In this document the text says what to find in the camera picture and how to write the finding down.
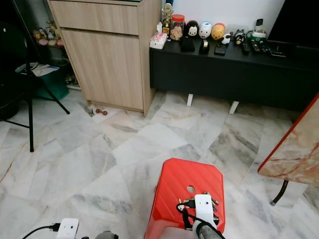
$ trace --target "white cabinet leg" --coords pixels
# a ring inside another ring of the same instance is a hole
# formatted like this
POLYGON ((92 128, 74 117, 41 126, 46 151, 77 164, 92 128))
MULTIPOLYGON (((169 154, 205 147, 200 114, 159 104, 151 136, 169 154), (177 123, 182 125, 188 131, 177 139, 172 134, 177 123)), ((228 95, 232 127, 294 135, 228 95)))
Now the white cabinet leg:
POLYGON ((231 107, 229 109, 229 114, 233 115, 237 109, 237 106, 239 104, 239 101, 233 101, 233 103, 231 104, 231 107))
POLYGON ((188 94, 187 106, 191 106, 192 100, 193 100, 193 94, 188 94))

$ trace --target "jar lid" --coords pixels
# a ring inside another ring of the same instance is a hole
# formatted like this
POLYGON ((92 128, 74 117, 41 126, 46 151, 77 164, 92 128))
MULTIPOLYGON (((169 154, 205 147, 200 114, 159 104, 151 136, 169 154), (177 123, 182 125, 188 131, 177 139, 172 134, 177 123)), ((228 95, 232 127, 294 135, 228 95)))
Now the jar lid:
POLYGON ((184 15, 181 14, 175 14, 172 16, 173 21, 175 22, 184 22, 185 21, 185 17, 184 15))

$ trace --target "black cable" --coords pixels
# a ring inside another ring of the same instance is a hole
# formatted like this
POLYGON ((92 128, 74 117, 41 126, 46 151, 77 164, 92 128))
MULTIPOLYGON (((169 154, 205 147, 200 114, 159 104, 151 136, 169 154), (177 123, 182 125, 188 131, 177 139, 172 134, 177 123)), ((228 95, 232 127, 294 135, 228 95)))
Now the black cable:
POLYGON ((22 239, 26 239, 28 236, 30 236, 32 233, 38 231, 38 230, 41 230, 41 229, 45 229, 45 228, 48 228, 48 229, 51 229, 53 230, 54 232, 57 232, 59 230, 59 227, 60 227, 60 224, 61 223, 54 223, 53 225, 50 225, 50 226, 44 226, 44 227, 39 227, 37 229, 34 229, 33 231, 29 232, 24 238, 22 239))
MULTIPOLYGON (((176 209, 177 209, 180 213, 183 213, 183 211, 179 209, 179 206, 188 206, 188 204, 187 204, 187 203, 178 203, 178 204, 176 205, 176 209)), ((188 214, 188 217, 192 218, 194 221, 197 220, 197 221, 200 221, 201 223, 203 223, 203 224, 209 226, 213 231, 215 231, 218 235, 220 235, 220 237, 221 237, 222 239, 225 239, 225 237, 222 235, 222 233, 219 232, 215 227, 213 227, 213 225, 210 224, 209 222, 204 221, 203 219, 197 218, 196 216, 194 216, 194 215, 192 215, 192 214, 189 214, 188 212, 187 212, 187 214, 188 214)))

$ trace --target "chair leg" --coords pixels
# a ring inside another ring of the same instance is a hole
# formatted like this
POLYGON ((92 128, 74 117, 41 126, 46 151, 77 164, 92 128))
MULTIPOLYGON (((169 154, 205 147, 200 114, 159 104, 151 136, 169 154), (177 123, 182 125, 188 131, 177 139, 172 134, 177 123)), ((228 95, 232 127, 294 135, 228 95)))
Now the chair leg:
POLYGON ((69 115, 70 112, 64 107, 64 105, 55 97, 55 95, 47 88, 45 84, 42 84, 44 89, 49 93, 49 95, 54 99, 55 102, 69 115))
POLYGON ((31 96, 31 94, 28 95, 28 109, 29 109, 30 152, 34 152, 34 148, 33 148, 32 96, 31 96))
POLYGON ((285 193, 285 190, 287 188, 288 185, 288 180, 284 180, 284 183, 280 189, 280 192, 278 193, 278 195, 275 197, 275 199, 273 201, 270 202, 271 206, 276 205, 276 203, 279 201, 279 199, 281 199, 281 197, 283 196, 283 194, 285 193))

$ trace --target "cabinet drawer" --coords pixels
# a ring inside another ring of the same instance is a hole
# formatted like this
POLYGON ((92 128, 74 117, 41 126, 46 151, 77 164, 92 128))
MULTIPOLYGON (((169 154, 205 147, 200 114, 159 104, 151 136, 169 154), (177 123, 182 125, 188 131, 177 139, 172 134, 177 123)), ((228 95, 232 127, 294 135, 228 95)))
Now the cabinet drawer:
POLYGON ((143 109, 136 36, 69 29, 62 35, 88 100, 143 109))
POLYGON ((60 27, 139 34, 136 6, 56 0, 51 5, 60 27))

